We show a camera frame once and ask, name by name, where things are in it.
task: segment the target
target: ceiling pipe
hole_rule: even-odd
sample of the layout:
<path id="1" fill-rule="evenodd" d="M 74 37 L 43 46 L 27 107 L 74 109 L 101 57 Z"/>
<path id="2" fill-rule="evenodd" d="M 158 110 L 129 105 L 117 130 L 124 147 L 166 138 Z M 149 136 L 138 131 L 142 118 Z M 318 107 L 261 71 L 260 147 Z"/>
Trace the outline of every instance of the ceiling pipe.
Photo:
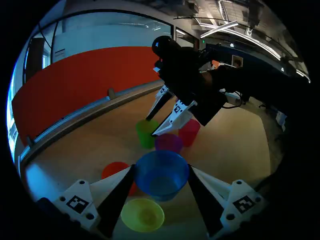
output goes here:
<path id="1" fill-rule="evenodd" d="M 231 1 L 228 1 L 228 0 L 219 0 L 218 1 L 218 6 L 219 6 L 219 12 L 224 20 L 224 22 L 227 24 L 229 22 L 229 18 L 228 18 L 228 15 L 227 15 L 227 11 L 223 5 L 223 2 L 229 2 L 229 3 L 232 3 Z"/>

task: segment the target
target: blue cup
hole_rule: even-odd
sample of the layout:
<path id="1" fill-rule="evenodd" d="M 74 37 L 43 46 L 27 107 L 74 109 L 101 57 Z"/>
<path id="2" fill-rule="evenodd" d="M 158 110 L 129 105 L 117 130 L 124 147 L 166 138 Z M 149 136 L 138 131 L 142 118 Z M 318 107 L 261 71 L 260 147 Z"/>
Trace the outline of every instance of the blue cup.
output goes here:
<path id="1" fill-rule="evenodd" d="M 135 165 L 134 181 L 156 201 L 168 201 L 187 183 L 189 167 L 179 154 L 167 150 L 149 152 Z"/>

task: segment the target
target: glass window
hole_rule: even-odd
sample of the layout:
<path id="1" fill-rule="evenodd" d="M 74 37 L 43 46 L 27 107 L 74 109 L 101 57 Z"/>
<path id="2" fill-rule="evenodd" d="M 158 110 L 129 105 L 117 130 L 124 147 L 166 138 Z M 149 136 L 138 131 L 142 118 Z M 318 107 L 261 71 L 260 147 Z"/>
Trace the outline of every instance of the glass window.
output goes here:
<path id="1" fill-rule="evenodd" d="M 195 38 L 185 31 L 176 28 L 176 42 L 182 47 L 194 47 Z"/>
<path id="2" fill-rule="evenodd" d="M 14 124 L 14 117 L 12 113 L 12 99 L 14 97 L 14 75 L 16 72 L 16 67 L 14 67 L 13 74 L 11 77 L 11 83 L 8 91 L 8 100 L 7 100 L 7 130 L 8 130 L 8 141 L 9 147 L 11 151 L 12 159 L 14 160 L 14 147 L 16 144 L 18 132 L 16 129 L 16 125 Z"/>
<path id="3" fill-rule="evenodd" d="M 101 48 L 151 46 L 162 35 L 171 36 L 170 25 L 142 16 L 116 12 L 73 16 L 57 27 L 53 62 Z"/>

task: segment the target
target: orange wall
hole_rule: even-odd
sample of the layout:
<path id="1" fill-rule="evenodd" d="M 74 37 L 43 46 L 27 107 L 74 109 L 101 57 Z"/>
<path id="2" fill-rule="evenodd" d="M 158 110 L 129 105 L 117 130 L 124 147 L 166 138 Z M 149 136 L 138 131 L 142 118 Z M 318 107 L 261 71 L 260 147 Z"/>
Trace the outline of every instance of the orange wall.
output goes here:
<path id="1" fill-rule="evenodd" d="M 104 48 L 70 56 L 37 72 L 12 101 L 24 145 L 71 112 L 115 92 L 159 79 L 151 47 Z"/>

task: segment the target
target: plastic bowl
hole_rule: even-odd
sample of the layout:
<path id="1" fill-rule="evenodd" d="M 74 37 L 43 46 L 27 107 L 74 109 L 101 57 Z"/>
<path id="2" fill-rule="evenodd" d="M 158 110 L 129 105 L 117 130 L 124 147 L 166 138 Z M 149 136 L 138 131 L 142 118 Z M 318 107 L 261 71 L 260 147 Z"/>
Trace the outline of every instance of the plastic bowl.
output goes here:
<path id="1" fill-rule="evenodd" d="M 158 122 L 154 120 L 141 120 L 136 124 L 136 131 L 138 133 L 140 144 L 143 148 L 154 147 L 154 137 L 151 133 L 159 126 Z"/>
<path id="2" fill-rule="evenodd" d="M 174 134 L 163 134 L 156 137 L 154 145 L 156 150 L 169 150 L 178 154 L 183 147 L 182 140 Z"/>
<path id="3" fill-rule="evenodd" d="M 101 179 L 105 179 L 113 174 L 116 174 L 117 172 L 120 172 L 124 169 L 129 167 L 128 164 L 125 162 L 112 162 L 108 164 L 101 174 Z M 128 196 L 132 196 L 137 190 L 137 185 L 135 183 L 132 184 Z"/>
<path id="4" fill-rule="evenodd" d="M 164 212 L 154 201 L 137 198 L 127 202 L 121 211 L 124 224 L 136 232 L 152 232 L 164 222 Z"/>
<path id="5" fill-rule="evenodd" d="M 187 183 L 189 166 L 175 152 L 149 152 L 135 165 L 134 181 L 138 188 L 157 201 L 168 201 Z"/>

